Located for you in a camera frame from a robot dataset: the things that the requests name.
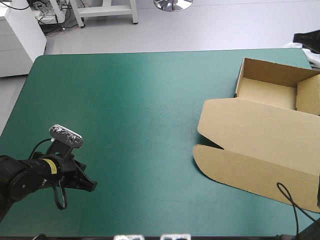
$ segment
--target cardboard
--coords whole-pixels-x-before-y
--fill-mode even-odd
[[[298,82],[296,109],[297,111],[320,115],[320,75]]]
[[[198,132],[224,150],[196,145],[193,155],[201,171],[218,182],[288,203],[276,186],[281,182],[298,205],[319,212],[320,117],[296,110],[296,102],[309,99],[305,89],[316,92],[312,86],[319,74],[246,58],[235,98],[203,105]]]

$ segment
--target green tabletop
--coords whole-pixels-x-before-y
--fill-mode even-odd
[[[197,132],[204,101],[234,95],[244,57],[310,68],[299,49],[39,57],[0,153],[26,159],[60,124],[82,135],[75,158],[98,185],[67,189],[64,211],[50,188],[29,195],[13,205],[0,235],[294,234],[291,206],[214,182],[193,159],[193,146],[206,141]],[[300,214],[300,227],[309,224]]]

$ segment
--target black object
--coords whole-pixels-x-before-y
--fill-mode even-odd
[[[320,30],[296,33],[293,42],[302,44],[303,48],[310,49],[315,54],[320,54]]]
[[[27,160],[0,156],[0,222],[13,203],[39,189],[52,188],[60,210],[68,206],[65,188],[95,190],[97,182],[85,174],[86,165],[76,161],[71,153],[73,148],[81,147],[82,137],[60,125],[51,127],[50,134],[53,142],[45,154],[34,149]],[[62,203],[57,187],[61,190]]]

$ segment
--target electrical cable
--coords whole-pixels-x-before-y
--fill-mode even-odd
[[[294,217],[295,217],[295,224],[296,224],[296,235],[295,235],[295,239],[298,240],[299,239],[299,221],[298,221],[298,215],[297,215],[297,209],[299,209],[304,215],[306,215],[309,219],[311,219],[314,223],[316,223],[318,226],[320,226],[320,222],[318,222],[316,219],[314,219],[312,216],[310,216],[305,210],[303,210],[298,204],[296,204],[289,192],[289,190],[287,189],[287,187],[281,183],[281,182],[277,182],[276,183],[277,188],[279,189],[279,191],[282,193],[282,195],[289,200],[289,202],[292,204],[293,207],[293,211],[294,211]]]
[[[84,2],[83,2],[82,0],[80,0],[80,2],[82,3],[82,5],[83,5],[84,7],[86,7],[85,4],[84,4]]]
[[[30,7],[30,5],[26,6],[25,8],[16,8],[10,5],[5,4],[3,1],[1,2],[3,5],[5,5],[6,7],[10,8],[10,9],[14,9],[14,10],[26,10],[27,8]]]
[[[47,142],[47,141],[51,141],[51,138],[47,138],[47,139],[45,139],[45,140],[42,140],[42,141],[39,142],[37,145],[35,145],[35,147],[34,147],[34,149],[32,150],[30,156],[28,157],[28,159],[29,159],[29,160],[32,159],[32,157],[34,156],[35,151],[37,150],[37,148],[38,148],[41,144],[43,144],[44,142]]]
[[[55,30],[57,30],[57,29],[59,28],[58,17],[57,17],[57,15],[55,15],[54,17],[55,17],[55,21],[56,21],[56,27],[55,27],[55,29],[53,29],[53,30],[51,30],[51,31],[45,32],[44,35],[47,35],[47,34],[49,34],[49,33],[52,33],[52,32],[54,32]]]

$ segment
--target box flap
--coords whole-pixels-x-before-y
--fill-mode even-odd
[[[319,212],[319,176],[204,145],[196,145],[193,156],[200,170],[217,182],[289,204],[277,188],[281,182],[300,207]]]
[[[222,148],[319,177],[320,118],[241,98],[205,101],[198,132]]]
[[[320,74],[298,82],[296,109],[320,115]]]
[[[238,98],[296,110],[297,89],[295,87],[249,78],[242,78],[240,82]]]
[[[279,84],[292,88],[296,88],[298,82],[320,73],[316,70],[250,58],[245,58],[242,65],[244,65],[244,78],[259,80],[271,84]]]

